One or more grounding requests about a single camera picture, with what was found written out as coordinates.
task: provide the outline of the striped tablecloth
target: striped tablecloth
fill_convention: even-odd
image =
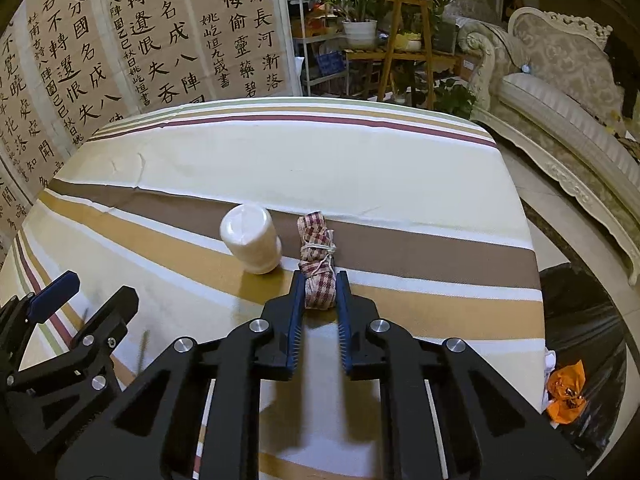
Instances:
[[[241,202],[271,210],[282,268],[245,274],[220,241],[221,218]],[[175,338],[223,337],[286,293],[296,218],[315,210],[355,294],[415,336],[467,339],[540,408],[542,295],[516,189],[483,129],[412,108],[265,98],[112,124],[39,196],[0,300],[67,269],[80,276],[80,293],[36,331],[34,362],[65,351],[82,320],[133,286],[140,312],[114,353],[128,384]],[[344,379],[334,312],[308,314],[303,340],[295,379],[263,384],[262,478],[380,478],[377,388]]]

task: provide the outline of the sofa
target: sofa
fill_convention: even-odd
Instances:
[[[513,143],[609,231],[640,273],[640,153],[622,121],[604,47],[612,28],[589,18],[517,10],[508,30],[471,20],[458,35],[481,63],[472,119]]]

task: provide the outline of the tile floor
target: tile floor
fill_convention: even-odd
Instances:
[[[640,286],[629,286],[620,254],[574,203],[549,184],[545,177],[513,152],[506,148],[501,148],[500,151],[520,197],[532,206],[589,266],[613,299],[636,344],[640,346]],[[537,227],[531,223],[529,225],[538,267],[541,270],[567,261]],[[628,348],[626,370],[625,394],[605,455],[622,435],[640,406],[640,374]]]

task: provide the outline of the plaid cloth bundle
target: plaid cloth bundle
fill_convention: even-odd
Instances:
[[[300,271],[306,277],[305,307],[327,310],[335,301],[334,232],[326,228],[319,211],[298,218],[298,232]]]

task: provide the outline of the white string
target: white string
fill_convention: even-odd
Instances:
[[[322,249],[323,251],[326,251],[326,254],[324,256],[324,258],[320,261],[320,263],[318,264],[318,266],[316,267],[316,270],[314,270],[311,273],[311,276],[309,276],[310,278],[312,278],[316,272],[318,272],[318,270],[320,270],[320,267],[322,266],[322,264],[324,264],[324,262],[329,259],[329,268],[331,269],[331,273],[335,278],[335,269],[334,269],[334,263],[332,260],[332,257],[335,253],[336,247],[334,244],[334,230],[333,229],[327,229],[326,230],[327,235],[329,237],[329,245],[324,245],[324,244],[304,244],[302,246],[302,251],[304,251],[305,249]]]

